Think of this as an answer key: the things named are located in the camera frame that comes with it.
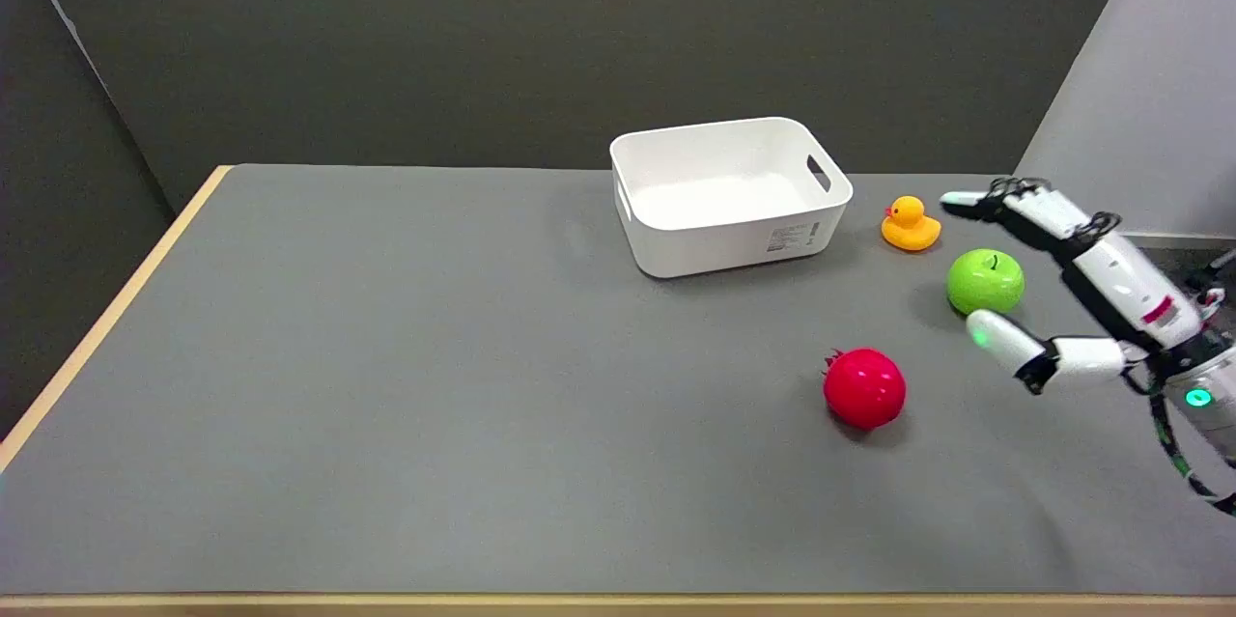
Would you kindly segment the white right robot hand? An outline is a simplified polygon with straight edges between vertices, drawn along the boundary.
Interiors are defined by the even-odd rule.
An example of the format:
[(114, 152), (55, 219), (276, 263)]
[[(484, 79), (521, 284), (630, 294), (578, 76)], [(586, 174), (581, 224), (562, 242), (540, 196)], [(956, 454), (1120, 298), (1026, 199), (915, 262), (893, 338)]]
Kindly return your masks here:
[(988, 190), (949, 190), (952, 216), (994, 224), (1044, 252), (1100, 336), (1038, 338), (1001, 313), (967, 317), (971, 341), (1031, 393), (1046, 385), (1107, 382), (1143, 366), (1152, 388), (1196, 387), (1234, 376), (1234, 339), (1206, 326), (1196, 305), (1117, 230), (1112, 211), (1086, 215), (1043, 179), (997, 178)]

